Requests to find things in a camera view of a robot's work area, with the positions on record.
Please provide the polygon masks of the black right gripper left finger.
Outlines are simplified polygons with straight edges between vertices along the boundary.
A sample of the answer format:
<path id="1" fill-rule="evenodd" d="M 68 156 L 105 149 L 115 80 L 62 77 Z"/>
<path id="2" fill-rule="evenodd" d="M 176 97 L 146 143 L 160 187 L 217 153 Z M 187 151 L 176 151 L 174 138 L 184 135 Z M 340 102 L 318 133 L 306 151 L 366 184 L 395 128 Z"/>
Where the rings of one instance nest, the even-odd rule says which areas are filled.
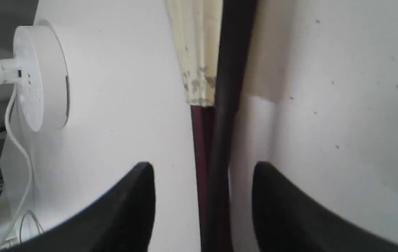
<path id="1" fill-rule="evenodd" d="M 147 252 L 156 212 L 155 174 L 136 164 L 94 203 L 8 252 Z"/>

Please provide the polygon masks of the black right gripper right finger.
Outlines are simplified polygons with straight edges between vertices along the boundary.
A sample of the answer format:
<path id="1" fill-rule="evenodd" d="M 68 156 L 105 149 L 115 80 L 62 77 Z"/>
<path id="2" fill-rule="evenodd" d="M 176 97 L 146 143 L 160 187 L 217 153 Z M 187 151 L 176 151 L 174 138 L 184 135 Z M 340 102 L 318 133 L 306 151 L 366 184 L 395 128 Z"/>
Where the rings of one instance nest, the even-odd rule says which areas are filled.
<path id="1" fill-rule="evenodd" d="M 398 252 L 398 193 L 371 175 L 295 185 L 254 167 L 252 220 L 261 252 Z"/>

